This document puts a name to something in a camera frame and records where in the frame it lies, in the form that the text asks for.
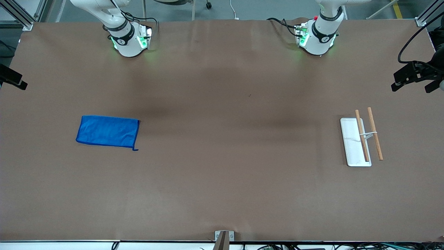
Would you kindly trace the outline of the blue microfibre towel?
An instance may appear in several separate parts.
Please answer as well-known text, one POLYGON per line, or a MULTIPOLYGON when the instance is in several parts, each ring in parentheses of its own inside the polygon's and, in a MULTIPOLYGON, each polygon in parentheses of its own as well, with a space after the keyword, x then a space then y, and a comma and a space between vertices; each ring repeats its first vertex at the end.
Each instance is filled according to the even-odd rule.
POLYGON ((135 143, 140 121, 132 118, 84 115, 76 136, 76 142, 88 145, 131 148, 138 151, 135 143))

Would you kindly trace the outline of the wooden rack rod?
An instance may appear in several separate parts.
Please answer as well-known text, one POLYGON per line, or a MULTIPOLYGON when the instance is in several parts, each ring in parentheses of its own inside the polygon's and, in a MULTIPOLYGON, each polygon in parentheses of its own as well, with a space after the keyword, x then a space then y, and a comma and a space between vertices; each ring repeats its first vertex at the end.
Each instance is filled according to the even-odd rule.
POLYGON ((381 145, 379 143, 379 138, 378 138, 378 133, 376 131, 376 125, 374 122, 374 117, 373 117, 373 112, 371 107, 367 108, 367 112, 368 112, 368 118, 369 118, 369 123, 370 123, 370 128, 371 128, 371 132, 374 138, 374 142, 375 142, 375 146, 376 146, 376 153, 378 156, 379 160, 384 160, 383 155, 382 155, 382 148, 381 145))
POLYGON ((362 120, 360 117, 360 112, 358 109, 355 110, 355 116, 356 116, 356 121, 357 121, 357 127, 358 127, 358 132, 359 132, 359 138, 360 138, 360 143, 362 146, 362 151, 364 154, 364 160, 368 163, 370 158, 368 156, 368 148, 367 148, 367 144, 366 144, 366 140, 365 140, 365 135, 364 135, 364 129, 363 129, 363 124, 362 124, 362 120))

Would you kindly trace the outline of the office chair base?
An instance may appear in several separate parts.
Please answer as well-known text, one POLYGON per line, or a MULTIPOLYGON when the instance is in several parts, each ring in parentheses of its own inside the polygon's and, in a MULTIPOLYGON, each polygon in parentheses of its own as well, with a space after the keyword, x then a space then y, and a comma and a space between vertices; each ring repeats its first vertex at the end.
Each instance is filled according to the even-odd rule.
MULTIPOLYGON (((142 10, 143 10, 143 17, 146 18, 146 0, 142 1, 142 10)), ((150 0, 154 2, 158 2, 164 5, 171 5, 171 6, 179 6, 179 5, 185 5, 190 3, 192 5, 192 13, 191 13, 191 21, 195 20, 196 17, 196 1, 197 0, 150 0)), ((206 8, 210 10, 212 8, 212 3, 210 0, 206 1, 206 8)))

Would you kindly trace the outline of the brown table cover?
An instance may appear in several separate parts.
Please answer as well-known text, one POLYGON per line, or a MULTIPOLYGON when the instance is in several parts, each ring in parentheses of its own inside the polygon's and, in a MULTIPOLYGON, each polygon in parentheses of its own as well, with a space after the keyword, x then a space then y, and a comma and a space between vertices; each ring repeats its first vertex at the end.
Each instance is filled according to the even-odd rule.
POLYGON ((444 92, 392 92, 409 19, 346 20, 331 50, 270 21, 163 22, 119 55, 99 23, 37 23, 0 89, 0 240, 444 241, 444 92), (384 160, 347 166, 371 107, 384 160), (82 116, 135 147, 76 142, 82 116))

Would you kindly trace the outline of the aluminium frame post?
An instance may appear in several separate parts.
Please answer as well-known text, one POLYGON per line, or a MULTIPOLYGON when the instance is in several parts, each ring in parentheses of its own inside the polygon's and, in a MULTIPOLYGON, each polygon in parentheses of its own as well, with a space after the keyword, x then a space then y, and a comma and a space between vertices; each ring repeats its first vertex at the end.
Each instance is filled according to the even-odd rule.
POLYGON ((442 12, 444 12, 444 0, 431 0, 426 8, 415 17, 417 26, 422 27, 432 23, 432 20, 442 12))
POLYGON ((16 0, 0 0, 0 7, 11 16, 14 21, 0 19, 0 25, 21 25, 23 30, 32 30, 35 19, 16 0))

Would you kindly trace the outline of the white rack base plate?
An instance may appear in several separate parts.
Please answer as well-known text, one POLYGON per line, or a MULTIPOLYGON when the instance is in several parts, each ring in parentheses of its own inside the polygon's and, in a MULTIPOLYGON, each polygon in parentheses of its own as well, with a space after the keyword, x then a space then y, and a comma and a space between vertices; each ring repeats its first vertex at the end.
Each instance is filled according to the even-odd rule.
POLYGON ((341 118, 340 125, 341 125, 347 166, 349 167, 372 166, 371 160, 365 161, 357 119, 345 118, 345 117, 341 118))

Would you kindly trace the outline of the grey metal edge bracket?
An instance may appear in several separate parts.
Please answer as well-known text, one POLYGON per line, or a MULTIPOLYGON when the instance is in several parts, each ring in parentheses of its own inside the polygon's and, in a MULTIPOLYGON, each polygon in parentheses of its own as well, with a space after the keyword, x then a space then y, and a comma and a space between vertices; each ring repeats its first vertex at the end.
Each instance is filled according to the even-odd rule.
POLYGON ((215 231, 213 250, 229 250, 230 242, 235 240, 234 231, 215 231))

